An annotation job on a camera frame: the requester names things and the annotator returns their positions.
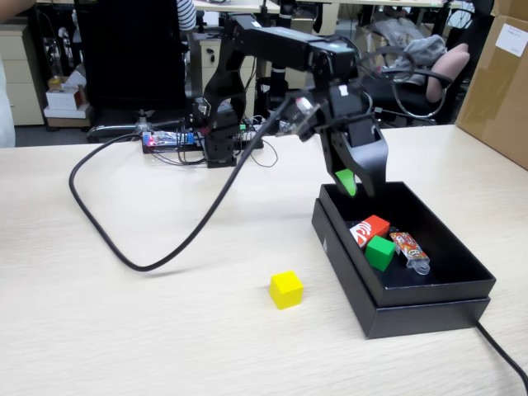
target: gray cloth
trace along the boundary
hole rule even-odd
[[[380,18],[383,19],[370,25],[369,30],[382,35],[392,47],[405,48],[411,41],[424,38],[416,25],[407,19],[385,19],[385,16],[375,14],[375,19]]]
[[[446,53],[446,44],[439,35],[432,35],[426,39],[413,40],[403,51],[409,53],[415,60],[417,68],[430,69],[436,61]],[[391,66],[392,68],[411,68],[411,62],[400,56]],[[409,79],[395,78],[397,83],[411,83],[416,85],[425,85],[426,77],[413,74]]]

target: office chair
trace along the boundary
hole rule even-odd
[[[75,0],[87,73],[87,95],[100,109],[131,110],[139,121],[96,126],[88,141],[151,125],[148,111],[184,109],[184,46],[174,0]]]
[[[413,120],[436,122],[439,125],[451,123],[456,110],[455,98],[464,80],[472,76],[477,67],[492,23],[493,17],[490,15],[475,17],[460,38],[448,48],[452,50],[460,44],[468,45],[469,62],[454,81],[442,75],[435,76],[426,70],[416,71],[418,74],[438,79],[442,88],[442,97],[438,102],[430,103],[427,100],[427,88],[424,86],[392,83],[388,79],[365,79],[363,85],[372,98],[373,107],[380,119],[389,125],[396,116],[404,117],[408,125]]]

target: chair armrest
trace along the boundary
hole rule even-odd
[[[409,70],[406,68],[384,68],[381,70],[382,74],[397,74],[408,72]],[[414,70],[414,74],[421,74],[422,76],[436,78],[440,82],[442,88],[447,88],[453,83],[453,80],[451,80],[450,78],[442,74],[433,73],[432,71],[425,70],[423,68],[417,68],[416,70]]]

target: black cable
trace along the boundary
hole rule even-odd
[[[253,77],[257,73],[257,70],[255,69],[255,66],[257,65],[257,57],[253,57],[253,66],[251,68],[251,74],[249,74],[249,79],[246,82],[246,87],[244,88],[244,93],[248,93],[249,84],[251,83],[251,80],[253,80]]]
[[[205,213],[205,216],[203,219],[196,225],[195,229],[192,230],[192,232],[189,234],[189,236],[172,252],[170,252],[168,255],[166,255],[161,260],[158,260],[154,264],[148,265],[148,266],[138,266],[137,264],[134,264],[131,260],[129,260],[120,250],[119,248],[112,242],[111,238],[108,236],[104,228],[99,224],[99,222],[96,220],[96,218],[93,216],[93,214],[90,212],[90,210],[84,205],[83,200],[77,193],[77,190],[75,188],[75,176],[77,175],[78,170],[94,155],[102,151],[103,149],[106,149],[108,146],[117,143],[121,140],[128,139],[131,137],[140,139],[139,134],[126,134],[123,136],[120,136],[118,138],[115,138],[111,140],[108,143],[105,143],[99,147],[97,147],[95,150],[93,150],[91,153],[89,153],[86,157],[84,157],[75,167],[73,168],[71,174],[69,175],[69,189],[72,192],[73,198],[77,201],[78,205],[80,206],[82,212],[88,217],[90,222],[92,222],[93,226],[96,228],[97,232],[102,236],[108,247],[111,249],[111,251],[118,256],[118,258],[126,264],[127,267],[131,268],[134,271],[139,272],[148,272],[155,270],[159,267],[161,267],[164,264],[167,264],[169,261],[171,261],[174,257],[176,257],[180,252],[182,252],[189,244],[193,241],[193,239],[200,233],[200,231],[205,227],[213,213],[216,211],[222,200],[224,199],[225,195],[228,193],[229,188],[233,185],[234,179],[237,177],[238,173],[240,172],[240,169],[242,169],[243,164],[248,160],[249,156],[251,155],[251,152],[256,148],[258,140],[264,136],[268,132],[270,128],[273,127],[275,124],[274,121],[278,120],[284,111],[284,109],[289,106],[291,103],[291,99],[286,99],[273,113],[273,115],[269,119],[269,123],[266,123],[263,125],[255,135],[255,138],[250,142],[246,150],[244,151],[242,157],[240,158],[240,161],[238,162],[237,166],[229,176],[229,179],[224,184],[224,187],[216,197],[216,199],[213,202],[213,205],[207,210]]]
[[[264,139],[262,140],[262,142],[264,142],[265,144],[270,146],[271,149],[273,150],[273,153],[275,153],[275,162],[272,165],[262,165],[261,163],[259,163],[255,159],[255,157],[253,157],[253,154],[251,154],[251,158],[253,158],[253,161],[255,161],[257,163],[257,165],[260,166],[260,167],[274,167],[275,164],[279,162],[279,154],[277,154],[277,151],[275,150],[275,148],[270,143],[266,142]]]
[[[489,335],[480,322],[477,322],[477,329],[482,333],[484,338],[486,338],[486,341],[491,344],[495,351],[497,351],[501,358],[504,359],[506,363],[510,365],[512,369],[515,370],[515,372],[521,377],[522,383],[525,385],[526,394],[528,395],[528,376],[523,371],[523,369],[501,348],[500,345],[497,344],[497,342],[492,336]]]
[[[180,162],[182,164],[184,164],[184,165],[199,165],[199,164],[204,163],[204,162],[207,161],[207,158],[205,158],[205,157],[203,157],[203,158],[201,158],[201,159],[199,159],[197,161],[187,161],[186,160],[186,156],[185,156],[185,149],[182,146],[182,140],[183,140],[182,133],[180,133],[176,137],[176,142],[177,142],[177,144],[176,144],[176,152],[178,154],[178,159],[180,160]]]

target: green cube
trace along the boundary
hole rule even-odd
[[[369,264],[380,271],[385,271],[394,255],[394,243],[375,236],[366,245],[365,257]]]

